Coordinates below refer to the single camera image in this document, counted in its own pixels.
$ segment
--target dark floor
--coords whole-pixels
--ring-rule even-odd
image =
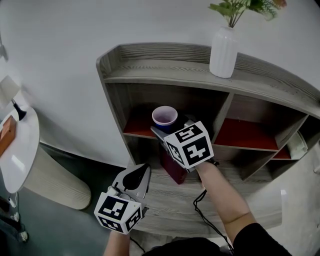
[[[42,147],[58,163],[88,184],[92,194],[91,204],[85,210],[75,210],[23,188],[19,191],[19,212],[29,240],[18,243],[0,231],[0,255],[101,256],[110,232],[100,226],[94,209],[100,193],[107,191],[123,168],[66,154],[44,145]],[[9,196],[2,175],[0,196]],[[3,254],[5,244],[8,248]]]

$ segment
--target green plant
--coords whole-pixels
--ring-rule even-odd
[[[277,17],[276,10],[286,7],[286,0],[223,0],[219,4],[211,3],[209,8],[219,12],[233,28],[245,10],[264,15],[267,21]]]

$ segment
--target person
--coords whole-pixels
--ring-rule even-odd
[[[257,223],[247,202],[215,165],[202,162],[196,166],[196,170],[221,218],[225,232],[233,245],[234,255],[290,255]],[[128,256],[129,244],[129,235],[111,231],[103,256]],[[220,256],[223,255],[223,252],[215,243],[206,238],[198,237],[167,243],[144,254],[144,256],[160,255]]]

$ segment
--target paper cup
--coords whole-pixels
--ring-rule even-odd
[[[165,133],[170,133],[174,122],[178,118],[178,112],[171,106],[160,106],[152,112],[155,126]]]

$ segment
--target forearm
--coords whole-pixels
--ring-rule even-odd
[[[203,162],[196,169],[229,238],[233,241],[242,228],[256,222],[247,202],[215,165]]]
[[[103,256],[129,256],[130,236],[111,231]]]

